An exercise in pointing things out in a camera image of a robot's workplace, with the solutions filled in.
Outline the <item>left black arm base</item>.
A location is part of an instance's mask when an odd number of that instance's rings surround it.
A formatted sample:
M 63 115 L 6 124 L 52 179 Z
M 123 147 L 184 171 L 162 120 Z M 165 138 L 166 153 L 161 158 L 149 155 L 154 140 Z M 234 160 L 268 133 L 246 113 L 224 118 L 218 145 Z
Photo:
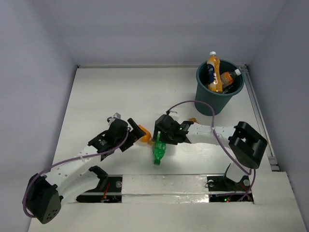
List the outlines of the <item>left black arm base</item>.
M 76 201 L 79 203 L 121 203 L 122 202 L 122 175 L 108 175 L 98 166 L 89 168 L 98 181 L 97 186 L 79 196 Z

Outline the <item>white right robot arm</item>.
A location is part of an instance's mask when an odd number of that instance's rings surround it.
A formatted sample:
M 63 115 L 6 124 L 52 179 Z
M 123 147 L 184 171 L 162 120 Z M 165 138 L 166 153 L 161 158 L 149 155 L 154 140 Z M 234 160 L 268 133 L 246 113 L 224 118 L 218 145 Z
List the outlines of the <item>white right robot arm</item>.
M 233 127 L 212 127 L 192 121 L 179 123 L 170 114 L 164 114 L 155 121 L 153 138 L 169 145 L 220 145 L 231 149 L 237 163 L 248 169 L 259 168 L 267 146 L 267 140 L 244 121 Z

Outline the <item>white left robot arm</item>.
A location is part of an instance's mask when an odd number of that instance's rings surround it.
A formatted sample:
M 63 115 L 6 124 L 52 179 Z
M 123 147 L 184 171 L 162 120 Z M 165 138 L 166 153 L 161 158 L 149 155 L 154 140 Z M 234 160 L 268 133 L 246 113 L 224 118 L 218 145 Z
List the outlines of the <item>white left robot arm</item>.
M 91 139 L 76 156 L 36 173 L 29 181 L 22 200 L 24 213 L 41 224 L 53 220 L 61 207 L 81 194 L 110 189 L 109 175 L 99 164 L 116 150 L 125 152 L 145 135 L 129 118 L 108 120 L 109 128 Z

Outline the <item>orange bottle blue label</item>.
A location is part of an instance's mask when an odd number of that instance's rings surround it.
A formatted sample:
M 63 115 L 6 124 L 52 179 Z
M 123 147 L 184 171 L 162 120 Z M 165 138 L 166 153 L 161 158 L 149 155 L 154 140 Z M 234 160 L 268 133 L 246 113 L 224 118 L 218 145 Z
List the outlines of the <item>orange bottle blue label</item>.
M 208 89 L 213 92 L 222 93 L 223 84 L 220 79 L 220 60 L 215 51 L 210 52 L 210 57 L 207 60 L 208 69 Z

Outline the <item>small orange bottle white label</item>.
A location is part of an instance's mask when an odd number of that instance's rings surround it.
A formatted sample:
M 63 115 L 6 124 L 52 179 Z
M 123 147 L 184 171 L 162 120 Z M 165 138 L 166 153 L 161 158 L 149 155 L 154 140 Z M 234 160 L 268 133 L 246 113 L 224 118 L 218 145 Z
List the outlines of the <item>small orange bottle white label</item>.
M 139 128 L 145 132 L 145 135 L 140 138 L 140 141 L 143 143 L 147 143 L 148 145 L 152 145 L 154 142 L 152 141 L 151 133 L 142 125 L 139 125 Z

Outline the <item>crushed green plastic bottle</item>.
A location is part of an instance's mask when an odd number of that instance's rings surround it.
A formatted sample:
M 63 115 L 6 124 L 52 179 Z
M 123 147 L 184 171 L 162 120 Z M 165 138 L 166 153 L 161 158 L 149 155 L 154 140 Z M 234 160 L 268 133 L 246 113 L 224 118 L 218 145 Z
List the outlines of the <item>crushed green plastic bottle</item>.
M 166 153 L 167 145 L 160 140 L 161 132 L 158 132 L 156 140 L 153 144 L 154 165 L 160 165 L 162 158 Z

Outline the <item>clear Pepsi bottle black cap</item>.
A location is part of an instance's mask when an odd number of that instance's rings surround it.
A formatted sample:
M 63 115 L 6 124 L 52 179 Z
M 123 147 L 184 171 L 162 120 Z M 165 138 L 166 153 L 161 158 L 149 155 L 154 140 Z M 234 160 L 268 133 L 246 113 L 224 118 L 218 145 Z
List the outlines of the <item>clear Pepsi bottle black cap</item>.
M 234 86 L 229 85 L 223 89 L 223 94 L 230 94 L 234 92 Z

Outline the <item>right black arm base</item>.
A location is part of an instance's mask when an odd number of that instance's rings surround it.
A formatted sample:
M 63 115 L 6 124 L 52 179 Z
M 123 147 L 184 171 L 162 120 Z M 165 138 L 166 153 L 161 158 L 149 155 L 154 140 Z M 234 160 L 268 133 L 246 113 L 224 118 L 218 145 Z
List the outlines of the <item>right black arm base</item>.
M 254 202 L 250 189 L 251 182 L 249 176 L 241 173 L 241 179 L 234 181 L 229 179 L 227 171 L 221 175 L 208 175 L 204 185 L 208 189 L 210 203 L 229 202 Z

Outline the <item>tall orange bottle white cap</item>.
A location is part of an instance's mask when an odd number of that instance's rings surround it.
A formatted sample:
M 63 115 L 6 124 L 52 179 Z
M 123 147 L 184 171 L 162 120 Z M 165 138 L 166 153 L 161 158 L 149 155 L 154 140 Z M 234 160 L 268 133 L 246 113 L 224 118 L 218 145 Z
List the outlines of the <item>tall orange bottle white cap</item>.
M 226 88 L 234 83 L 235 79 L 241 75 L 239 69 L 235 69 L 233 72 L 224 72 L 220 75 L 222 81 L 222 87 Z

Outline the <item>small orange juice bottle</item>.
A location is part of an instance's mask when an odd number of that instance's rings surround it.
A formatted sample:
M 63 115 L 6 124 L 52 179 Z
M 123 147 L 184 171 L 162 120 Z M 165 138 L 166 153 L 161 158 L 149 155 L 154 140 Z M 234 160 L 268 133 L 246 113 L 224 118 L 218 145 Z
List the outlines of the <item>small orange juice bottle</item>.
M 191 122 L 194 122 L 194 123 L 198 123 L 197 120 L 196 120 L 195 118 L 190 118 L 190 119 L 188 119 L 188 120 L 191 121 Z

